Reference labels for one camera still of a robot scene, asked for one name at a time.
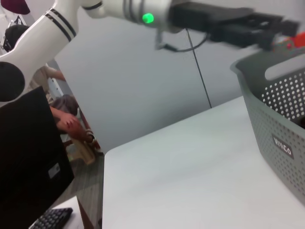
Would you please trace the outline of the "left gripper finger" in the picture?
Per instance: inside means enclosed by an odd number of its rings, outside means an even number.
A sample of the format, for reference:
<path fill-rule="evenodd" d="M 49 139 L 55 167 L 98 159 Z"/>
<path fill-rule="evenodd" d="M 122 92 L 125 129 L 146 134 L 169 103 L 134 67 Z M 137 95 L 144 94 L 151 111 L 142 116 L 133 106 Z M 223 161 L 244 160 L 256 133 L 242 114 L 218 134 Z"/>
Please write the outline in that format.
<path fill-rule="evenodd" d="M 281 33 L 284 36 L 296 36 L 299 29 L 299 22 L 285 20 L 281 22 Z"/>

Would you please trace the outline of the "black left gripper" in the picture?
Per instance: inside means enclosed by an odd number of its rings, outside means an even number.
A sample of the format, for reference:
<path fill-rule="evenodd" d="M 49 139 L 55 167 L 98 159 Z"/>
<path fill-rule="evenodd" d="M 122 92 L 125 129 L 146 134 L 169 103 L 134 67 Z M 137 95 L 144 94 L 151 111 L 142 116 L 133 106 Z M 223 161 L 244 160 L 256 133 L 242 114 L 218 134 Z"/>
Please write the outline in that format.
<path fill-rule="evenodd" d="M 256 12 L 252 8 L 227 8 L 186 2 L 170 8 L 169 22 L 177 28 L 206 33 L 208 40 L 236 47 L 258 45 L 273 49 L 281 33 L 282 16 Z"/>

